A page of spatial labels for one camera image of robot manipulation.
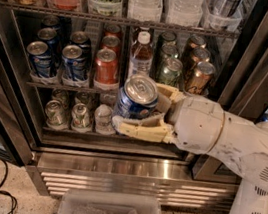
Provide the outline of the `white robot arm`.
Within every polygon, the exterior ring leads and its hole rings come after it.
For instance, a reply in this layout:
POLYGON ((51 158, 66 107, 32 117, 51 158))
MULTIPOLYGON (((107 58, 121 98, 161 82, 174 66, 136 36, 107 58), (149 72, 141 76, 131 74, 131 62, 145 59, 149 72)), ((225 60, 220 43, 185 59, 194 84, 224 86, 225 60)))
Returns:
POLYGON ((114 116, 116 131, 216 158, 242 179, 229 214, 268 214, 268 121, 254 124, 200 95, 157 88, 162 112, 140 120, 114 116))

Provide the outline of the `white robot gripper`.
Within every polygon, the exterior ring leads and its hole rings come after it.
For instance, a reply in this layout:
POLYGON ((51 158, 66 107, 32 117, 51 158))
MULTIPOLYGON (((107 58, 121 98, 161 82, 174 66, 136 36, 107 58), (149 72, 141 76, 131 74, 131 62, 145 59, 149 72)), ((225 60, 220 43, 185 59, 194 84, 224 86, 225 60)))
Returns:
POLYGON ((185 96, 171 85, 157 83, 156 87, 156 110, 171 113, 169 124, 162 113, 140 120, 114 115, 116 131, 142 141, 173 143, 197 155, 207 154, 222 130, 225 115, 221 105, 202 96, 185 96))

